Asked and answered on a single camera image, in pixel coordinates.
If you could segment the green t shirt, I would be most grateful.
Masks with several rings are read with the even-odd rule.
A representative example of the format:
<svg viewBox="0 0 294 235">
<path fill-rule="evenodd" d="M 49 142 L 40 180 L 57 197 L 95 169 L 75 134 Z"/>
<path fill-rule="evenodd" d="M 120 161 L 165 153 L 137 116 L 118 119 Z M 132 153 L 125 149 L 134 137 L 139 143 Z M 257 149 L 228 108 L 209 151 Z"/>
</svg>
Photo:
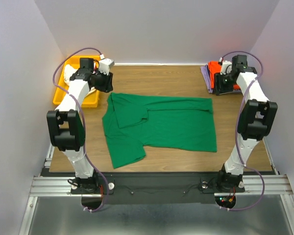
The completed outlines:
<svg viewBox="0 0 294 235">
<path fill-rule="evenodd" d="M 145 146 L 218 150 L 210 98 L 111 93 L 102 123 L 113 168 L 142 160 Z"/>
</svg>

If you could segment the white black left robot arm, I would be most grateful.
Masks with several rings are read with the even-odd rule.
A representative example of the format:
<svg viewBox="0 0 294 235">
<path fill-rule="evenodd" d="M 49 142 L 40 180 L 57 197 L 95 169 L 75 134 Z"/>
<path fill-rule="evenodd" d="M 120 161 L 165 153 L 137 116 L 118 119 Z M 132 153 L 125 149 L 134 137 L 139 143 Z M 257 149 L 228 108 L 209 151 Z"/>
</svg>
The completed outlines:
<svg viewBox="0 0 294 235">
<path fill-rule="evenodd" d="M 100 189 L 98 175 L 86 157 L 86 131 L 81 121 L 81 104 L 91 90 L 108 93 L 113 90 L 110 69 L 114 61 L 103 58 L 80 58 L 79 68 L 64 67 L 69 88 L 57 108 L 47 113 L 51 144 L 71 162 L 75 178 L 69 179 L 73 193 L 95 193 Z"/>
</svg>

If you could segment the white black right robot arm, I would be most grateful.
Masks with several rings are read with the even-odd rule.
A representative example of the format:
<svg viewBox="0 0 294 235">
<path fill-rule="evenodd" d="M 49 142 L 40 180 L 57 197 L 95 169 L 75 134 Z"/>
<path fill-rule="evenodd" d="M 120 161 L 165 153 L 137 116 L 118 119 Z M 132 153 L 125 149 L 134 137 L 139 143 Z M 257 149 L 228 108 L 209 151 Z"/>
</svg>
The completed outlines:
<svg viewBox="0 0 294 235">
<path fill-rule="evenodd" d="M 222 165 L 216 178 L 221 191 L 243 188 L 243 172 L 254 147 L 269 135 L 278 105 L 267 98 L 254 67 L 248 65 L 248 53 L 238 51 L 231 61 L 221 57 L 219 73 L 214 75 L 214 94 L 234 91 L 238 85 L 243 94 L 235 126 L 235 145 L 228 160 Z"/>
</svg>

